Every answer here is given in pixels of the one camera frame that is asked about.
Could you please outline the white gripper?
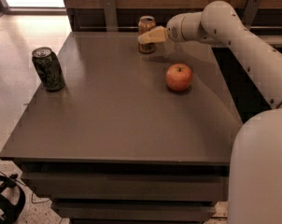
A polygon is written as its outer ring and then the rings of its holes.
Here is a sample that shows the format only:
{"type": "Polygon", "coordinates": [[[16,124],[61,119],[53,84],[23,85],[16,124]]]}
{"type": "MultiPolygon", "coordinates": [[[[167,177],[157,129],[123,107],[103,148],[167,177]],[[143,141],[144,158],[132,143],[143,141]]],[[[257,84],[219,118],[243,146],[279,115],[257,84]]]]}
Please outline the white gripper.
{"type": "Polygon", "coordinates": [[[162,26],[155,27],[141,34],[138,37],[138,42],[140,44],[160,43],[166,41],[168,36],[175,42],[184,42],[185,37],[182,33],[182,23],[184,19],[185,14],[175,15],[167,22],[166,28],[162,26]]]}

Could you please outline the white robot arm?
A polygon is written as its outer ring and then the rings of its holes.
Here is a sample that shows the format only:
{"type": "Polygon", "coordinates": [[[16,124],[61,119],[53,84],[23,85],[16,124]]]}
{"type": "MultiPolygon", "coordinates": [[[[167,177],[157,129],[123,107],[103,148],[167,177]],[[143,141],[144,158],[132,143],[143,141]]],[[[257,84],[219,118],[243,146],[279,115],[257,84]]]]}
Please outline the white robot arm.
{"type": "Polygon", "coordinates": [[[138,42],[167,39],[223,44],[270,106],[245,122],[235,137],[227,224],[282,224],[282,54],[252,34],[224,1],[178,14],[166,26],[141,34],[138,42]]]}

